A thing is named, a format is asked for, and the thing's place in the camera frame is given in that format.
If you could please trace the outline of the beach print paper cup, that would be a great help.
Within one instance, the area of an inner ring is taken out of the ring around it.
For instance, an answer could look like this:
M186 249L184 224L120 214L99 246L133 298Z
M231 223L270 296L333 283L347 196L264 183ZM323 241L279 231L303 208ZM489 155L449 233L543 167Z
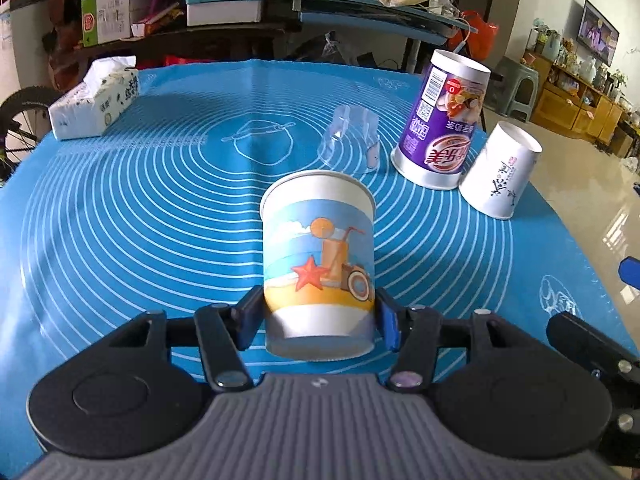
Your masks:
M374 346L375 200L328 170L290 174L259 206L266 348L296 361L359 358Z

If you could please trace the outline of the white paper cup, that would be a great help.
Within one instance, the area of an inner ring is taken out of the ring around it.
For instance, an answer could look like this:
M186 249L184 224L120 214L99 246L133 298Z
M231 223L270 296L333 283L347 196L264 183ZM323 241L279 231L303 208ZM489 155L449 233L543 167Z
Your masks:
M488 217L511 219L543 150L524 129L497 122L463 177L460 194Z

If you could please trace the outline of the purple milk tea cup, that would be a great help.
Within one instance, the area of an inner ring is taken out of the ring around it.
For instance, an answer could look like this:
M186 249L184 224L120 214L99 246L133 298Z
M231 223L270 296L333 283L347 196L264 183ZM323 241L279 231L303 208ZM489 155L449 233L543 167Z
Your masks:
M489 78L490 69L472 58L440 49L433 52L390 155L404 178L433 190L449 191L459 185Z

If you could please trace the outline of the clear plastic cup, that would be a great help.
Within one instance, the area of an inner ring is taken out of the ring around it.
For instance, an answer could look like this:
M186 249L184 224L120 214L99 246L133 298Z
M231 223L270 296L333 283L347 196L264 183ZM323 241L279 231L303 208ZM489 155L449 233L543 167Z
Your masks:
M360 105L339 105L323 133L317 154L326 168L350 176L378 170L381 143L378 114Z

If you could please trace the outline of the blue silicone baking mat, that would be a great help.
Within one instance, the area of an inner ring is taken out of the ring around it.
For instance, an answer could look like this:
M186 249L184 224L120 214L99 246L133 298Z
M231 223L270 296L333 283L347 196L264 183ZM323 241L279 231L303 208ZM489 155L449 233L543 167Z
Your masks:
M46 136L1 188L1 473L41 450L38 380L137 315L382 287L450 318L495 311L536 337L570 311L632 346L558 215L526 188L498 220L390 156L413 76L248 61L145 70L102 136Z

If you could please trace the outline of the wooden tv cabinet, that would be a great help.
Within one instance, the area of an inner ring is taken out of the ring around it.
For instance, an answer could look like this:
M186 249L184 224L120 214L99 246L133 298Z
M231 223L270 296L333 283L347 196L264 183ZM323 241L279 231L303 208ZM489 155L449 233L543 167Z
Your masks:
M541 54L526 50L523 61L539 78L531 122L561 136L586 140L619 158L629 155L634 138L620 126L624 111L618 104Z

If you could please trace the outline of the green plastic stool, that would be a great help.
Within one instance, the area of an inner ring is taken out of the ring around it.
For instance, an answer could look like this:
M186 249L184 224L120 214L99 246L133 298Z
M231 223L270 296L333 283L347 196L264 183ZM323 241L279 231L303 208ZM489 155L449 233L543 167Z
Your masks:
M538 86L536 70L504 56L489 79L485 106L504 117L528 122L535 107Z

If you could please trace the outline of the orange plastic bag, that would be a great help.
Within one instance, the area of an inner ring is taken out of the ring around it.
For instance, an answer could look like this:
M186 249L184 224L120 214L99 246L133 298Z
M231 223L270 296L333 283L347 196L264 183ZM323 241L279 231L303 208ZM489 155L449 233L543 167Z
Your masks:
M484 18L473 10L463 11L460 14L460 18L475 28L476 32L458 30L448 40L448 48L454 52L468 49L470 58L477 62L486 61L498 36L499 25L485 22Z

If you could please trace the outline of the white tissue pack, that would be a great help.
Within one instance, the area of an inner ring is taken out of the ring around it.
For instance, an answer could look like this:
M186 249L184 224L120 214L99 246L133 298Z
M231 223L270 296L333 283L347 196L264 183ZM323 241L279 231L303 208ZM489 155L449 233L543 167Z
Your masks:
M95 60L81 83L48 108L55 139L102 136L139 95L136 62L135 56Z

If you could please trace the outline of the blue adjustable desk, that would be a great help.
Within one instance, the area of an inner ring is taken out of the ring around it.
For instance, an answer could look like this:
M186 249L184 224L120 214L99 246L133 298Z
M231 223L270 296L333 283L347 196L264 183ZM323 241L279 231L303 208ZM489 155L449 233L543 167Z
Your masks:
M378 0L265 0L268 14L300 24L362 29L405 39L399 69L422 70L426 52L445 49L458 30L476 32L462 18L436 14L420 6L383 6Z

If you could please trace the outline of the white foam box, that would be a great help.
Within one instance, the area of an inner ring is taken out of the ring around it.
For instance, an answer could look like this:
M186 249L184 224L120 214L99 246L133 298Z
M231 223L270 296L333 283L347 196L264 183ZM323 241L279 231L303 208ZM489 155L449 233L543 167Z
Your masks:
M193 3L186 6L189 26L258 23L262 0L233 0Z

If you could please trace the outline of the white green cardboard box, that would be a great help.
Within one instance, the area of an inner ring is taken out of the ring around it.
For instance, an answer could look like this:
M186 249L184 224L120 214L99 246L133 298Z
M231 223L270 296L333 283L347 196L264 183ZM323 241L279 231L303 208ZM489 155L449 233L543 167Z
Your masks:
M148 15L150 5L151 0L81 0L82 45L130 38L131 25Z

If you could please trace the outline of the wall television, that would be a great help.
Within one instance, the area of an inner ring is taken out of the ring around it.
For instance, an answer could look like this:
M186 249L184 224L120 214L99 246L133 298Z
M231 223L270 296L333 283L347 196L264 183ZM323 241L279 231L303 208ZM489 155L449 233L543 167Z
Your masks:
M620 32L589 1L585 0L577 41L606 66L611 66Z

